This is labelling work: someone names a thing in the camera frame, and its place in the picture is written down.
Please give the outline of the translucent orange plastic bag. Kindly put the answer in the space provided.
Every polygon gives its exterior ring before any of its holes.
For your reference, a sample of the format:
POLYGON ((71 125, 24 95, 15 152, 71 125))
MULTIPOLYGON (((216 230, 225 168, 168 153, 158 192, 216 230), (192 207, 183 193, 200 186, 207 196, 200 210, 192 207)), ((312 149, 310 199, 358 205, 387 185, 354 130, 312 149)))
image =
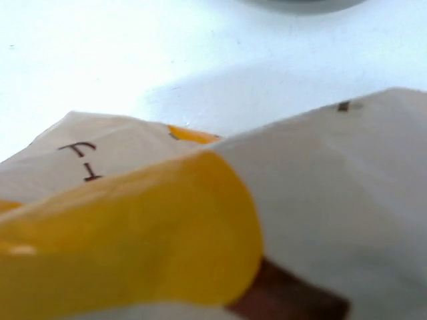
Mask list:
POLYGON ((425 319, 425 92, 227 139, 68 113, 1 163, 1 318, 425 319))

